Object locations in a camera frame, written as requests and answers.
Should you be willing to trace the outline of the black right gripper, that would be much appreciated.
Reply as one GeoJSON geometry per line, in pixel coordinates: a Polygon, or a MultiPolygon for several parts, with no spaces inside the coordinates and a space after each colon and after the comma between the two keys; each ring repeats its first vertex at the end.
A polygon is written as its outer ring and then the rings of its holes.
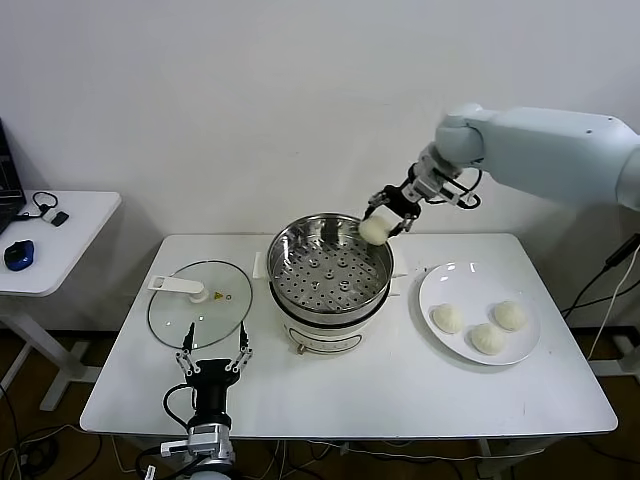
{"type": "Polygon", "coordinates": [[[418,202],[407,199],[402,193],[402,189],[393,185],[386,185],[382,191],[375,193],[369,198],[363,219],[369,219],[381,206],[385,206],[394,214],[406,214],[391,230],[392,237],[409,232],[416,220],[416,216],[413,214],[421,213],[421,207],[418,202]]]}

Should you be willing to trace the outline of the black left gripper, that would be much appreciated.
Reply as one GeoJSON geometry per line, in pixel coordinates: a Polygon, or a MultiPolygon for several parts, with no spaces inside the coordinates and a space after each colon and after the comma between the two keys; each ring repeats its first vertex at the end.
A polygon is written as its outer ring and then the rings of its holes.
{"type": "Polygon", "coordinates": [[[253,356],[249,335],[244,323],[240,324],[239,353],[234,360],[192,360],[195,323],[192,322],[182,345],[176,352],[176,361],[195,392],[194,415],[189,423],[230,423],[227,414],[227,390],[240,379],[240,372],[253,356]]]}

